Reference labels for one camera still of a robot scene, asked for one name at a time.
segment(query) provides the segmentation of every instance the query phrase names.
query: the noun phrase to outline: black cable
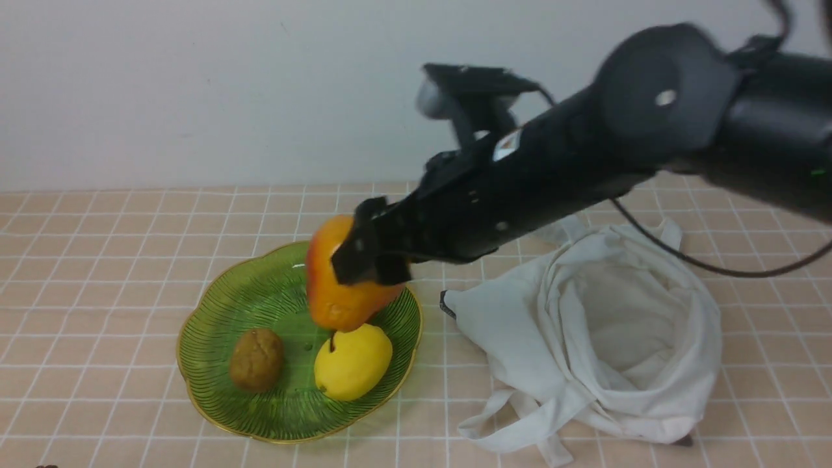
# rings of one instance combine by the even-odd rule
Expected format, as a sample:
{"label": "black cable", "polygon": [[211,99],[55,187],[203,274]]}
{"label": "black cable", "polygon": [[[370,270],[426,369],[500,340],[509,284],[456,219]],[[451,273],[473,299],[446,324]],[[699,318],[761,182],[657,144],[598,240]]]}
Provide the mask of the black cable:
{"label": "black cable", "polygon": [[824,256],[827,253],[829,253],[830,251],[832,251],[832,241],[830,241],[829,243],[827,243],[826,245],[824,245],[820,249],[818,249],[818,251],[816,251],[815,253],[807,256],[806,258],[802,258],[802,259],[800,259],[800,260],[798,260],[794,263],[790,263],[789,265],[781,266],[781,267],[775,268],[773,270],[763,270],[763,271],[728,270],[726,268],[721,268],[719,266],[710,265],[708,263],[704,263],[703,261],[696,260],[692,256],[687,256],[687,255],[681,253],[680,251],[674,249],[673,247],[668,246],[666,243],[664,243],[661,240],[659,240],[658,238],[656,238],[656,236],[653,236],[641,224],[639,224],[639,222],[636,221],[636,218],[633,217],[633,215],[630,214],[630,212],[628,212],[626,210],[626,208],[621,204],[621,202],[619,202],[615,198],[611,198],[610,201],[612,202],[613,205],[615,205],[615,207],[618,209],[618,211],[621,212],[621,214],[630,222],[630,224],[632,224],[633,227],[635,227],[645,237],[650,239],[650,241],[652,241],[654,244],[659,246],[663,251],[666,251],[667,253],[669,253],[669,254],[673,255],[674,257],[678,258],[679,260],[685,261],[687,263],[690,263],[693,266],[698,266],[699,268],[701,268],[703,270],[707,270],[707,271],[710,271],[712,273],[716,273],[718,275],[733,276],[734,278],[771,278],[773,276],[780,276],[780,275],[784,275],[786,273],[791,273],[794,270],[799,270],[800,268],[803,268],[804,266],[807,266],[810,263],[813,263],[814,261],[817,261],[822,256]]}

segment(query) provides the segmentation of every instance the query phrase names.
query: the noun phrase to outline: grout line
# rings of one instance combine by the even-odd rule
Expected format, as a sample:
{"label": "grout line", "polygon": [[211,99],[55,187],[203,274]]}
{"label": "grout line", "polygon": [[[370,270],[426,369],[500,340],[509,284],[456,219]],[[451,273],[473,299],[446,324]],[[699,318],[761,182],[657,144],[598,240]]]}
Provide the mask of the grout line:
{"label": "grout line", "polygon": [[[90,199],[90,201],[88,202],[88,204],[87,204],[87,209],[86,209],[86,213],[88,213],[88,212],[90,211],[90,208],[92,207],[92,203],[94,202],[95,198],[96,198],[96,196],[95,196],[95,195],[93,195],[93,196],[92,196],[92,198]],[[22,208],[26,205],[26,201],[27,201],[27,200],[28,200],[28,197],[27,197],[27,198],[25,198],[25,199],[24,199],[24,201],[21,203],[21,205],[20,205],[20,209],[21,209],[21,210],[22,210]],[[55,201],[55,204],[54,204],[54,205],[52,205],[52,213],[54,213],[54,212],[55,212],[55,210],[56,210],[56,209],[57,209],[57,208],[61,205],[61,200],[63,200],[63,193],[62,193],[62,194],[58,197],[58,199]],[[40,231],[40,232],[42,232],[42,231],[43,231],[43,229],[44,229],[44,228],[46,227],[46,225],[49,223],[49,220],[50,220],[51,218],[52,218],[52,214],[50,214],[50,215],[47,217],[46,221],[44,221],[44,222],[43,222],[43,225],[42,225],[42,226],[41,226],[41,228],[39,229],[39,231]],[[78,223],[78,226],[76,227],[76,232],[78,232],[78,231],[80,230],[80,228],[81,228],[81,224],[82,224],[82,223],[83,223],[83,218],[82,218],[82,222],[79,222],[79,223]],[[33,241],[32,241],[32,244],[30,244],[30,245],[29,245],[29,247],[28,247],[28,249],[27,249],[27,250],[31,249],[31,248],[32,248],[32,246],[33,246],[34,244],[35,244],[35,241],[33,240]],[[67,243],[67,245],[63,248],[63,252],[62,252],[62,253],[66,253],[66,252],[67,252],[67,249],[69,249],[69,246],[70,246],[71,244],[72,244],[72,240],[70,240],[70,241]],[[14,272],[14,273],[12,274],[12,276],[10,276],[10,277],[13,277],[13,275],[17,273],[17,270],[20,268],[20,266],[21,266],[22,264],[23,264],[23,259],[21,259],[21,261],[17,264],[17,268],[15,268],[15,272]],[[58,262],[56,262],[56,263],[55,263],[55,266],[53,266],[53,267],[52,267],[52,271],[49,273],[49,278],[52,278],[52,277],[55,275],[55,271],[57,271],[57,266],[58,266]],[[2,286],[2,288],[0,288],[0,294],[2,294],[2,290],[5,288],[5,286],[6,286],[7,284],[8,284],[8,283],[4,284],[4,285]],[[37,303],[41,300],[41,296],[43,295],[43,292],[46,290],[46,288],[47,288],[47,283],[46,283],[46,282],[44,282],[44,283],[43,283],[43,287],[41,287],[40,291],[38,291],[37,296],[35,297],[35,300],[34,300],[34,302],[33,302],[32,304],[37,304]],[[79,292],[77,293],[77,294],[78,294],[78,296],[77,296],[77,297],[80,297],[80,296],[81,296],[81,293],[82,293],[82,291],[79,291]],[[21,318],[21,320],[20,320],[20,325],[19,325],[19,326],[17,326],[17,331],[15,332],[15,336],[13,336],[11,340],[9,340],[8,345],[7,345],[7,347],[6,347],[6,350],[3,352],[2,356],[0,356],[0,362],[5,361],[7,353],[9,352],[9,350],[11,350],[11,349],[12,349],[12,344],[14,343],[15,338],[16,338],[16,337],[18,337],[18,336],[22,336],[22,333],[21,333],[21,332],[22,332],[22,330],[23,330],[24,325],[26,324],[26,320],[28,319],[28,317],[29,317],[29,311],[24,312],[24,313],[23,313],[23,317],[22,317],[22,318]],[[61,333],[61,331],[63,331],[64,326],[67,324],[67,317],[68,317],[68,315],[65,315],[65,316],[63,317],[63,321],[61,322],[61,328],[58,330],[58,334],[60,334],[60,333]],[[47,351],[47,354],[46,354],[46,355],[44,355],[44,357],[43,357],[43,362],[42,362],[42,363],[41,363],[41,365],[37,368],[37,371],[35,371],[35,376],[32,378],[32,383],[31,383],[31,384],[29,384],[29,387],[28,387],[28,388],[27,388],[27,390],[26,390],[26,394],[24,395],[24,398],[28,397],[28,396],[32,393],[32,389],[34,389],[34,388],[35,388],[35,384],[37,383],[37,379],[38,379],[38,378],[40,378],[41,372],[43,372],[43,366],[44,366],[44,365],[46,365],[47,361],[49,360],[49,356],[52,354],[52,350],[53,350],[53,349],[55,349],[55,344],[57,343],[57,341],[58,341],[58,337],[56,336],[56,337],[55,337],[55,339],[54,339],[54,340],[52,340],[52,343],[49,345],[49,350]],[[23,410],[23,403],[21,403],[21,404],[17,407],[17,409],[16,409],[16,410],[15,410],[15,412],[14,412],[14,416],[12,416],[12,419],[8,422],[8,427],[6,428],[6,430],[5,430],[5,431],[4,431],[4,433],[3,433],[3,439],[2,439],[2,441],[0,441],[0,448],[2,448],[2,446],[3,446],[3,445],[5,445],[6,438],[8,437],[9,433],[12,431],[12,426],[14,426],[14,423],[15,423],[15,421],[17,421],[17,418],[20,416],[20,413],[22,412],[22,410]],[[49,452],[49,446],[47,446],[47,448],[43,451],[42,456],[46,456],[46,454],[47,454],[48,452]]]}
{"label": "grout line", "polygon": [[[199,199],[200,199],[200,194],[197,193],[196,199],[194,200],[194,206],[191,208],[192,211],[196,209],[196,205],[197,205],[197,203],[199,203]],[[185,231],[187,231],[188,227],[191,226],[191,220],[193,220],[193,219],[194,219],[194,216],[193,216],[193,213],[191,213],[188,216],[188,222],[185,224]],[[184,240],[185,240],[185,236],[182,236],[179,239],[179,244],[176,245],[176,252],[177,253],[182,248],[182,242]],[[133,264],[130,266],[130,271],[127,272],[127,277],[128,278],[132,275],[133,270],[136,268],[137,263],[138,263],[138,261],[134,261]],[[166,285],[165,283],[167,283],[168,278],[171,277],[171,272],[173,271],[173,266],[175,264],[176,264],[176,254],[174,254],[174,260],[171,261],[171,264],[167,267],[167,273],[165,274],[165,280],[162,282],[162,287],[159,288],[159,292],[156,293],[156,299],[153,301],[153,307],[151,308],[151,313],[148,314],[147,318],[145,319],[145,325],[141,330],[141,336],[139,337],[139,341],[136,344],[136,349],[133,351],[133,356],[130,359],[130,364],[127,366],[127,371],[126,371],[126,374],[124,375],[124,380],[121,381],[121,387],[118,389],[118,394],[116,395],[116,402],[113,403],[112,408],[110,409],[110,414],[107,416],[106,423],[104,424],[104,431],[102,432],[102,434],[106,434],[107,430],[110,429],[110,424],[112,423],[112,417],[113,417],[113,415],[116,414],[116,408],[118,407],[119,401],[121,399],[121,395],[124,393],[124,389],[127,386],[127,381],[130,380],[130,375],[133,372],[133,366],[136,364],[136,358],[138,358],[139,352],[141,351],[141,345],[145,341],[147,329],[151,324],[151,317],[153,317],[153,312],[152,311],[154,311],[154,307],[159,305],[159,301],[161,300],[162,292],[165,290],[165,285]],[[121,291],[119,292],[119,296],[121,296],[125,287],[126,287],[126,284],[121,289]],[[92,466],[95,463],[96,458],[98,457],[98,451],[101,449],[101,446],[102,446],[102,441],[98,441],[98,444],[96,445],[95,450],[92,452],[92,458],[91,458],[91,461],[90,461],[90,466]]]}
{"label": "grout line", "polygon": [[[234,189],[234,194],[231,196],[231,204],[229,207],[234,205],[234,200],[237,196],[237,188]],[[225,232],[225,229],[228,227],[228,218],[230,218],[230,208],[229,212],[225,214],[225,220],[222,222],[222,232]],[[211,277],[211,268],[214,267],[214,260],[216,259],[216,253],[220,250],[220,244],[222,243],[222,235],[220,234],[220,238],[217,239],[216,246],[214,246],[214,255],[212,256],[210,263],[208,264],[208,270],[206,271],[206,275],[204,278],[204,282],[202,284],[202,290],[204,291],[205,288],[208,286],[208,283],[213,281]],[[202,434],[205,432],[206,429],[206,420],[205,418],[202,419],[202,423],[200,425],[200,434],[199,437],[196,439],[196,446],[194,447],[194,455],[191,457],[191,468],[194,468],[194,464],[196,463],[196,454],[200,451],[200,441],[202,440]]]}
{"label": "grout line", "polygon": [[[688,184],[687,180],[685,180],[685,184],[690,189],[690,185]],[[694,207],[698,208],[699,204],[696,201],[696,198],[694,197],[693,192],[690,193],[690,196],[691,196],[691,200],[693,201]],[[705,221],[705,217],[702,216],[701,212],[698,212],[698,216],[699,216],[700,221],[702,221],[702,225],[707,226],[707,223]],[[714,253],[716,254],[716,258],[719,259],[721,265],[725,265],[725,263],[722,260],[722,255],[720,254],[719,250],[716,248],[716,241],[714,240],[714,237],[711,235],[710,232],[708,233],[708,239],[711,241],[711,244],[714,247]],[[731,279],[728,279],[727,281],[728,281],[728,284],[730,284],[731,290],[734,292],[737,299],[739,299],[740,294],[736,290],[736,286],[734,285],[734,282]],[[749,322],[749,324],[751,326],[751,329],[754,330],[755,329],[754,328],[754,323],[751,322],[751,317],[749,316],[748,310],[745,308],[745,305],[740,303],[740,308],[745,313],[745,319]],[[762,346],[762,343],[760,342],[760,337],[755,336],[755,340],[756,340],[757,346],[762,350],[763,346]],[[743,429],[745,430],[745,433],[750,436],[751,430],[748,426],[748,421],[745,419],[745,414],[743,414],[742,408],[740,408],[740,404],[736,401],[736,393],[734,392],[734,387],[730,383],[730,381],[728,380],[728,374],[725,372],[725,370],[722,367],[720,368],[720,371],[723,373],[723,375],[726,379],[726,385],[728,386],[728,391],[731,395],[731,399],[734,400],[734,407],[736,407],[737,414],[740,415],[740,421],[742,421]],[[760,457],[760,452],[757,450],[757,445],[753,441],[751,442],[751,449],[754,452],[754,457],[757,459],[757,463],[759,463],[762,466],[763,460]]]}

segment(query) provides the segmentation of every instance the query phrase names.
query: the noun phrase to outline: white cloth bag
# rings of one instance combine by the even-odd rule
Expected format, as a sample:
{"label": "white cloth bag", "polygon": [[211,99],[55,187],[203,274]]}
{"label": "white cloth bag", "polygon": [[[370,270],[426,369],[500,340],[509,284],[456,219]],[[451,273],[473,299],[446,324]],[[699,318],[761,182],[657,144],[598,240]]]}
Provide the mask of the white cloth bag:
{"label": "white cloth bag", "polygon": [[[630,226],[544,228],[562,246],[442,306],[485,350],[495,391],[461,436],[498,453],[537,445],[552,468],[572,456],[557,436],[577,420],[611,436],[670,444],[701,421],[721,362],[720,311],[692,271]],[[678,248],[665,219],[654,235]],[[479,427],[510,403],[519,421]]]}

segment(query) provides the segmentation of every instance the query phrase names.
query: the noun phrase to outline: green glass plate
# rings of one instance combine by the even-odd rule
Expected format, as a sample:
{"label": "green glass plate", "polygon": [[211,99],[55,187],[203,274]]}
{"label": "green glass plate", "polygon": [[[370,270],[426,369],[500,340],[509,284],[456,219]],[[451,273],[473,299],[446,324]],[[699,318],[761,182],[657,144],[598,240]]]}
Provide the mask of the green glass plate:
{"label": "green glass plate", "polygon": [[[401,388],[422,336],[422,310],[405,289],[370,323],[393,342],[381,382],[357,401],[333,401],[314,385],[313,364],[328,333],[311,320],[306,302],[307,241],[244,261],[220,275],[185,322],[177,361],[196,409],[226,431],[273,443],[313,441],[341,431],[381,407]],[[285,363],[274,389],[252,394],[228,374],[237,340],[270,328],[284,342]]]}

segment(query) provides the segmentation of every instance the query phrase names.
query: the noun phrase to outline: lemon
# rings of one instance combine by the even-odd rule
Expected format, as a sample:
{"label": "lemon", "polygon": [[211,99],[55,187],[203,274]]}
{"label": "lemon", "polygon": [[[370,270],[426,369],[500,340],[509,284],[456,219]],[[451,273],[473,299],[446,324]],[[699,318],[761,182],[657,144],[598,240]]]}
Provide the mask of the lemon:
{"label": "lemon", "polygon": [[393,343],[381,328],[365,323],[337,331],[315,357],[315,386],[333,400],[357,400],[379,384],[391,359]]}

